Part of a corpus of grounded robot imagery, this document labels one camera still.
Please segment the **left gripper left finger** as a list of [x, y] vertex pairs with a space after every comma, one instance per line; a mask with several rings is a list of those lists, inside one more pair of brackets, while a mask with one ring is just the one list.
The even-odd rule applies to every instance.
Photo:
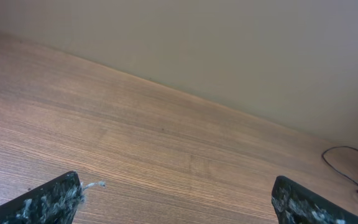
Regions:
[[69, 171], [0, 205], [0, 223], [71, 224], [84, 200], [78, 174]]

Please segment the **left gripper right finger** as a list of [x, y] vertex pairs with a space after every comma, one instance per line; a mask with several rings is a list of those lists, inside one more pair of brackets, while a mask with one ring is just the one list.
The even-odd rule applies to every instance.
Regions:
[[272, 189], [279, 224], [358, 224], [358, 216], [280, 175]]

